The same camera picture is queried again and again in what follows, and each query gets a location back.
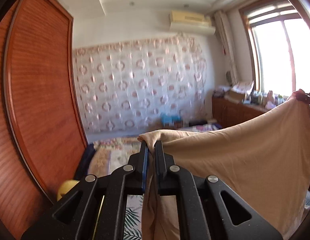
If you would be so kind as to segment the circle patterned sheer curtain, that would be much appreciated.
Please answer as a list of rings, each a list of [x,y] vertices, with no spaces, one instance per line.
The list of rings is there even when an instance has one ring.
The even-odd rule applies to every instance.
[[[207,63],[193,37],[78,48],[73,67],[88,133],[149,129],[163,115],[186,121],[205,116]]]

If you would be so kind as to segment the yellow plush toy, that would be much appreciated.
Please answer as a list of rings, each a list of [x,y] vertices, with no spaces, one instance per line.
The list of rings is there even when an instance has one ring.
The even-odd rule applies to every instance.
[[[57,201],[59,201],[66,193],[68,193],[75,185],[78,180],[66,180],[62,183],[57,191]]]

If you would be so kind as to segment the window with wooden frame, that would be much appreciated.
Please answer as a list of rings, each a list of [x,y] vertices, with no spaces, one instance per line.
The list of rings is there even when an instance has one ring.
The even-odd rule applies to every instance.
[[[240,8],[258,91],[289,96],[310,92],[310,29],[288,0],[260,0]]]

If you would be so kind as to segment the beige printed t-shirt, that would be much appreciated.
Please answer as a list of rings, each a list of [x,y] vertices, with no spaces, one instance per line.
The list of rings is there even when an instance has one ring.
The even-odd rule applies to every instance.
[[[213,132],[161,129],[139,135],[193,175],[217,176],[289,239],[302,221],[310,186],[310,106],[302,90],[239,125]]]

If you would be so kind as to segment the blue toy on box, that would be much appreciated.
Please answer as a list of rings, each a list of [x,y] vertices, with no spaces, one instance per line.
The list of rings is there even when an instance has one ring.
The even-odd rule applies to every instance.
[[[161,125],[164,129],[175,129],[183,126],[183,120],[179,115],[162,113],[160,116]]]

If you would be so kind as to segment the palm leaf bed sheet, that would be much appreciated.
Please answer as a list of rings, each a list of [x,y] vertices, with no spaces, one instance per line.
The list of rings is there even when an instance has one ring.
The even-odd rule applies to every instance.
[[[123,239],[128,240],[143,239],[141,229],[143,201],[144,196],[128,195]]]

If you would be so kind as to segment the wooden low cabinet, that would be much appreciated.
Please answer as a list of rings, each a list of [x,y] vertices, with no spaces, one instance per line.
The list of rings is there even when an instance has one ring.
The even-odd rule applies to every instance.
[[[241,124],[266,112],[263,107],[212,97],[212,117],[222,128]]]

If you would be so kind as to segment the side window drape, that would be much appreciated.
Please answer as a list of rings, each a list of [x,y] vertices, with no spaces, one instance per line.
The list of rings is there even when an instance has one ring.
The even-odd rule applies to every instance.
[[[214,13],[214,20],[226,57],[226,74],[231,80],[231,85],[238,82],[238,71],[235,59],[235,46],[229,19],[225,12],[218,10]]]

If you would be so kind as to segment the wooden louvered wardrobe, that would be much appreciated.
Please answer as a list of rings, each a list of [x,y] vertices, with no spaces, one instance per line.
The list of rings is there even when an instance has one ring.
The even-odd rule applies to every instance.
[[[88,142],[77,106],[73,17],[13,0],[0,21],[0,239],[20,239],[73,178]]]

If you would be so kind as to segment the wall air conditioner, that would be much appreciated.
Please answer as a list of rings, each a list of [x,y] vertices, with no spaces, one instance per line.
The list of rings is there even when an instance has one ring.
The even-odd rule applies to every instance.
[[[198,35],[214,35],[216,27],[213,26],[209,16],[188,11],[173,10],[169,13],[170,30]]]

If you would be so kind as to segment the cardboard box on cabinet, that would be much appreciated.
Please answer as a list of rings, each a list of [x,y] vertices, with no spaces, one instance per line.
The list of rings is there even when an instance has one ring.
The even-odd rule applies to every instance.
[[[251,94],[254,88],[254,81],[246,82],[242,81],[234,85],[230,90],[228,96],[239,102],[247,99],[248,96]]]

